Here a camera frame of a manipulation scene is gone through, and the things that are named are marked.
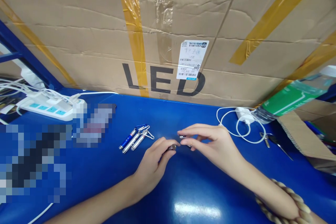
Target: white power strip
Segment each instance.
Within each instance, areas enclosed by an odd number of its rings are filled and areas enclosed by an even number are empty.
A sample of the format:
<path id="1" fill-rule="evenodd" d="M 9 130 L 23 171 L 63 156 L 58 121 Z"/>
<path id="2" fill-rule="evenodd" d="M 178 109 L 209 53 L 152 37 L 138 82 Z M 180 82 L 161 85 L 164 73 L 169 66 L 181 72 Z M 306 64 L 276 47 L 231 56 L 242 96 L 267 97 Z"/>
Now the white power strip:
<path id="1" fill-rule="evenodd" d="M 86 102 L 83 99 L 78 99 L 78 105 L 79 104 L 86 104 Z M 55 119 L 59 119 L 62 121 L 71 121 L 74 118 L 74 109 L 70 109 L 68 112 L 59 110 L 53 106 L 47 107 L 43 106 L 41 104 L 35 103 L 31 98 L 26 97 L 20 102 L 17 103 L 17 106 L 19 106 L 21 109 L 34 112 L 37 114 L 45 115 L 48 117 L 52 117 Z"/>

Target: braided bracelet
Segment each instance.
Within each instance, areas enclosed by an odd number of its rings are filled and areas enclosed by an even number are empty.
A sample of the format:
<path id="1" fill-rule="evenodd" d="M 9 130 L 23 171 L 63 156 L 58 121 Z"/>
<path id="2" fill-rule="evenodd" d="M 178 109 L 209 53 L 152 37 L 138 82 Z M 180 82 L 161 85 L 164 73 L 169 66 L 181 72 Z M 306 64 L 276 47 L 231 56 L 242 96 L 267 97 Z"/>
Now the braided bracelet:
<path id="1" fill-rule="evenodd" d="M 304 204 L 303 199 L 297 195 L 292 189 L 286 187 L 283 183 L 276 181 L 275 179 L 271 179 L 275 184 L 277 184 L 282 190 L 284 190 L 286 193 L 289 194 L 289 196 L 292 197 L 295 204 L 299 208 L 299 214 L 300 217 L 297 217 L 295 220 L 287 220 L 283 217 L 275 216 L 273 213 L 271 213 L 265 206 L 265 204 L 257 197 L 255 196 L 255 200 L 260 206 L 262 212 L 266 215 L 266 217 L 276 223 L 276 224 L 308 224 L 312 223 L 313 219 L 310 215 L 310 208 Z"/>

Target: pixelated area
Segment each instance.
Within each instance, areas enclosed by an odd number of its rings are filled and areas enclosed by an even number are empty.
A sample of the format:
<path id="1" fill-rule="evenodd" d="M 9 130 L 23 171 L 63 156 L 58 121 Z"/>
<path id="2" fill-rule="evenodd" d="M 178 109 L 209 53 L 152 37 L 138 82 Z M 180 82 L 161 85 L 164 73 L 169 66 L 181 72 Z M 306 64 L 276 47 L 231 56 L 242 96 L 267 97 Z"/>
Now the pixelated area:
<path id="1" fill-rule="evenodd" d="M 65 149 L 71 148 L 72 125 L 0 125 L 0 203 L 48 196 L 59 203 L 65 195 Z"/>
<path id="2" fill-rule="evenodd" d="M 73 109 L 73 146 L 97 148 L 116 113 L 115 104 L 77 104 Z"/>

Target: blue workbench surface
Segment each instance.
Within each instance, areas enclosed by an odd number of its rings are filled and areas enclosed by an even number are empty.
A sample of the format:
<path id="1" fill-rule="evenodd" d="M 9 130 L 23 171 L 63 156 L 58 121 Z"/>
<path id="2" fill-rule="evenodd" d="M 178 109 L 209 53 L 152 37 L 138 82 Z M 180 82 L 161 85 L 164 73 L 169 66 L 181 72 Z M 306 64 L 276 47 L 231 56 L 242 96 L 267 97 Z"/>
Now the blue workbench surface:
<path id="1" fill-rule="evenodd" d="M 72 95 L 78 90 L 63 89 Z M 35 223 L 42 223 L 69 207 L 96 195 L 133 174 L 145 150 L 152 144 L 146 138 L 135 151 L 125 155 L 119 145 L 135 125 L 147 123 L 150 132 L 159 137 L 177 139 L 177 130 L 194 123 L 217 125 L 217 107 L 180 103 L 117 94 L 82 96 L 87 103 L 114 103 L 116 115 L 109 125 L 105 139 L 98 148 L 72 148 L 67 153 L 71 161 L 72 179 L 67 184 L 61 203 L 55 203 Z M 235 113 L 223 124 L 235 131 Z M 11 124 L 61 124 L 62 122 L 27 112 Z M 251 125 L 251 141 L 260 139 L 260 128 Z M 264 142 L 250 144 L 233 137 L 242 155 L 269 178 L 275 178 L 303 197 L 305 203 L 328 223 L 336 223 L 336 179 L 315 170 L 291 144 L 280 125 L 267 125 L 285 145 L 291 161 L 277 146 Z M 47 198 L 31 203 L 7 203 L 0 206 L 0 223 L 28 223 L 48 206 Z M 254 195 L 220 171 L 200 152 L 177 148 L 166 172 L 149 195 L 137 204 L 115 214 L 107 223 L 267 223 Z"/>

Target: water bottle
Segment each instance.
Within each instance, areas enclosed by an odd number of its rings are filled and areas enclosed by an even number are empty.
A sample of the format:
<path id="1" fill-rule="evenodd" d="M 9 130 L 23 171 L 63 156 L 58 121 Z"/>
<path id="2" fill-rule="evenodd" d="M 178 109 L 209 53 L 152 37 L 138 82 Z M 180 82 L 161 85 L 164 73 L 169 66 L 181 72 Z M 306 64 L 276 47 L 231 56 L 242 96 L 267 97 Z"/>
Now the water bottle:
<path id="1" fill-rule="evenodd" d="M 336 83 L 336 66 L 326 66 L 318 74 L 293 81 L 259 106 L 254 115 L 261 123 L 270 123 L 323 95 L 334 83 Z"/>

